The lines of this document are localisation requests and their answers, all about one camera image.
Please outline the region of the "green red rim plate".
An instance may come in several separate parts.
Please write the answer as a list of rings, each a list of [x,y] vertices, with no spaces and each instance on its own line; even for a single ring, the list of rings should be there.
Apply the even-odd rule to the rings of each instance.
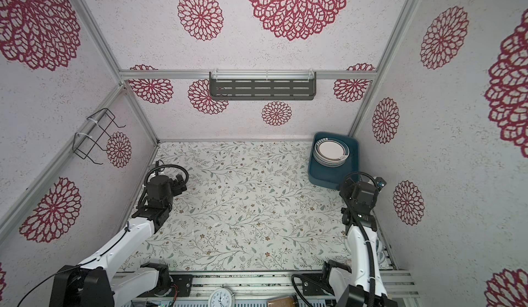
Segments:
[[[316,141],[313,148],[313,158],[328,168],[337,168],[345,164],[350,156],[349,147],[341,140],[322,138]]]

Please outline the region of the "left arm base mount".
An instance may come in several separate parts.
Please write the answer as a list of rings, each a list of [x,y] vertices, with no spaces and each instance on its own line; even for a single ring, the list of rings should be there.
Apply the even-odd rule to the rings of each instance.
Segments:
[[[163,275],[157,286],[142,294],[142,297],[189,297],[193,284],[193,275]]]

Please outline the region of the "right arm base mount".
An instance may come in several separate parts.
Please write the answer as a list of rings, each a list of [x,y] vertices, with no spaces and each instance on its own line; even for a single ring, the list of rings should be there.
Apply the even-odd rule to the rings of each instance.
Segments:
[[[295,281],[301,286],[304,296],[335,296],[327,273],[302,273],[297,275]]]

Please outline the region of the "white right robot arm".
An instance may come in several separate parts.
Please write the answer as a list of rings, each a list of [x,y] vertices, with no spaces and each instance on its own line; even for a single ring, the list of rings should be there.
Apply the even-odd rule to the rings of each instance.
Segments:
[[[329,260],[323,265],[322,281],[338,306],[397,306],[382,282],[377,257],[378,226],[372,215],[386,181],[365,172],[352,172],[340,186],[345,203],[341,209],[345,247],[351,264]]]

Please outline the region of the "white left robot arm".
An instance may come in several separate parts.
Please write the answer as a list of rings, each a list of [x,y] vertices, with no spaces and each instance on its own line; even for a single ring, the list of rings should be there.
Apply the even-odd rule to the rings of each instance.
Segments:
[[[143,293],[165,296],[175,291],[167,265],[147,262],[117,278],[122,264],[169,218],[174,197],[185,192],[188,175],[147,176],[144,196],[123,230],[76,266],[54,275],[51,306],[125,306]]]

